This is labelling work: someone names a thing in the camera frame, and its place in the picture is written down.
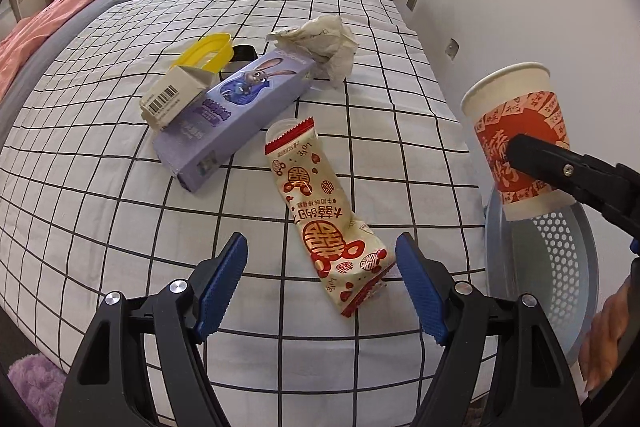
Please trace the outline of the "person's right hand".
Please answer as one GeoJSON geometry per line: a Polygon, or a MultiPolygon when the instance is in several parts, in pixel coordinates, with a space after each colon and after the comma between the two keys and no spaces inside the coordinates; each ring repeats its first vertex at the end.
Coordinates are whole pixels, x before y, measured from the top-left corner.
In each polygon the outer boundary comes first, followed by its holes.
{"type": "Polygon", "coordinates": [[[627,277],[592,319],[578,357],[585,392],[605,384],[618,365],[618,342],[629,324],[629,288],[630,277],[627,277]]]}

